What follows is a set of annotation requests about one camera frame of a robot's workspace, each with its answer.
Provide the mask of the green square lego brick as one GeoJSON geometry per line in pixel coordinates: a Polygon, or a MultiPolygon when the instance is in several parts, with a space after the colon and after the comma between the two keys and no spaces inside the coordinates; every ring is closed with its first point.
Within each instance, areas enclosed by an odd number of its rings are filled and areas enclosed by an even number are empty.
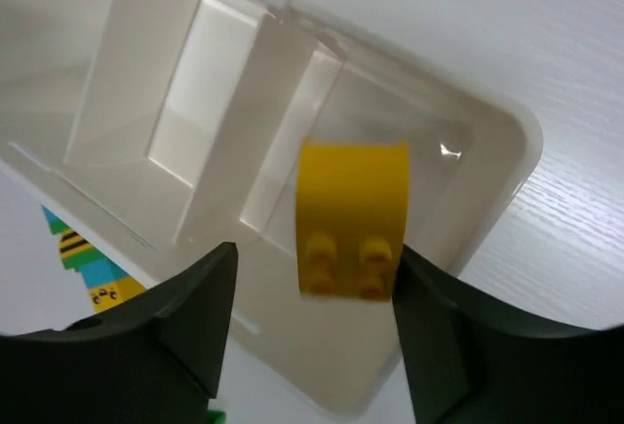
{"type": "Polygon", "coordinates": [[[207,424],[225,424],[226,419],[227,414],[224,410],[212,408],[207,410],[207,424]]]}

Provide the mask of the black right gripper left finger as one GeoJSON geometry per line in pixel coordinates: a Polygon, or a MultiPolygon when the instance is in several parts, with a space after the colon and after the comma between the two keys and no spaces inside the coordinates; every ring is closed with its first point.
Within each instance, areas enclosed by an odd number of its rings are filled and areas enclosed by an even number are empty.
{"type": "Polygon", "coordinates": [[[205,423],[219,385],[238,251],[222,243],[63,330],[1,338],[4,423],[205,423]]]}

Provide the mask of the yellow curved lego brick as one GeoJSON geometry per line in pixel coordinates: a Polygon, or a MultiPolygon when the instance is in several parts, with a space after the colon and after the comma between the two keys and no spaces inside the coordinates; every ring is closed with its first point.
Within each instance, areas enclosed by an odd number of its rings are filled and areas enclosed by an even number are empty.
{"type": "Polygon", "coordinates": [[[407,143],[305,141],[294,204],[300,292],[389,300],[409,201],[407,143]]]}

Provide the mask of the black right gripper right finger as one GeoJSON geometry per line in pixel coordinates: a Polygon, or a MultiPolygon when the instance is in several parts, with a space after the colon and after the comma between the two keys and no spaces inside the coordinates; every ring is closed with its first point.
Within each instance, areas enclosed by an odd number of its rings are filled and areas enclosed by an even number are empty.
{"type": "Polygon", "coordinates": [[[392,302],[416,422],[622,422],[622,326],[529,313],[409,247],[392,302]]]}

